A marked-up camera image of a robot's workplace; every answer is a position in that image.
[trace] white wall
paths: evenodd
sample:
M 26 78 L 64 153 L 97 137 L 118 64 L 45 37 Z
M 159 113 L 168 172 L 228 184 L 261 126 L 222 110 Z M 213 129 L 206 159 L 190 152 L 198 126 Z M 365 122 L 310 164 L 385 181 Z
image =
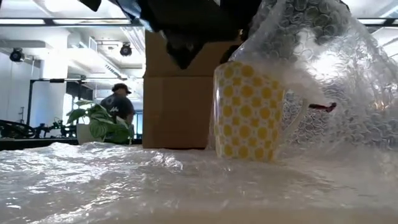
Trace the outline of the white wall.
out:
M 0 119 L 19 121 L 18 114 L 24 109 L 24 121 L 27 119 L 29 80 L 38 78 L 40 69 L 28 63 L 14 63 L 9 55 L 0 52 Z

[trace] ceiling light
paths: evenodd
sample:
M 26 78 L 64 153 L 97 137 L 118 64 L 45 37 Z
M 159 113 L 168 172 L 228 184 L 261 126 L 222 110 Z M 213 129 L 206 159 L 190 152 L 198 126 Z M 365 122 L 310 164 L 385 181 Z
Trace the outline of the ceiling light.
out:
M 45 24 L 42 19 L 0 19 L 0 24 Z
M 55 24 L 130 24 L 128 19 L 54 19 Z
M 358 19 L 358 21 L 364 25 L 383 24 L 386 21 L 386 19 Z

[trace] cardboard box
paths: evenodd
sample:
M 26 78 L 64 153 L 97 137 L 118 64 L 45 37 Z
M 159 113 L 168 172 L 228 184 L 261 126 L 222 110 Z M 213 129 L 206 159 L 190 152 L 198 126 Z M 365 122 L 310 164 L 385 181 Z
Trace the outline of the cardboard box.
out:
M 144 148 L 204 149 L 213 77 L 145 77 Z
M 144 148 L 203 149 L 207 145 L 214 69 L 237 42 L 206 44 L 186 70 L 167 54 L 166 41 L 146 32 Z
M 193 59 L 186 70 L 181 70 L 166 52 L 166 40 L 160 34 L 146 32 L 146 73 L 147 77 L 211 77 L 220 64 L 221 57 L 236 42 L 208 43 Z

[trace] person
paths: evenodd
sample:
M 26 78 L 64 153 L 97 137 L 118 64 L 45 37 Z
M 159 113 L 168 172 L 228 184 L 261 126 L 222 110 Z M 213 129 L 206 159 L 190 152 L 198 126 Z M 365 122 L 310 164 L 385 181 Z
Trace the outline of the person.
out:
M 128 94 L 131 94 L 129 88 L 123 83 L 118 83 L 113 86 L 112 92 L 113 94 L 103 99 L 100 105 L 107 109 L 110 115 L 119 116 L 131 125 L 136 112 L 127 98 Z

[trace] window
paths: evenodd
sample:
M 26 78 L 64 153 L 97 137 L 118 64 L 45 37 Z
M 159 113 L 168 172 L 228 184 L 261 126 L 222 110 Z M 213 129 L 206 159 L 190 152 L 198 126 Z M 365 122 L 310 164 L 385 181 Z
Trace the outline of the window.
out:
M 73 99 L 73 109 L 75 110 L 75 109 L 77 109 L 77 108 L 79 108 L 77 105 L 76 105 L 76 103 L 79 101 L 79 99 L 77 98 L 77 97 L 74 97 L 74 99 Z M 83 105 L 83 106 L 81 106 L 80 108 L 81 109 L 88 109 L 88 108 L 90 108 L 91 107 L 91 105 Z M 90 123 L 90 119 L 89 118 L 87 118 L 87 117 L 84 117 L 84 118 L 80 118 L 79 119 L 79 123 L 83 123 L 83 124 L 88 124 L 88 123 Z
M 73 97 L 68 93 L 66 93 L 63 96 L 63 113 L 62 113 L 63 125 L 67 124 L 68 121 L 67 113 L 69 113 L 72 110 L 72 105 L 73 105 Z
M 135 139 L 142 138 L 142 111 L 136 111 L 136 115 L 132 119 L 132 124 L 134 125 Z

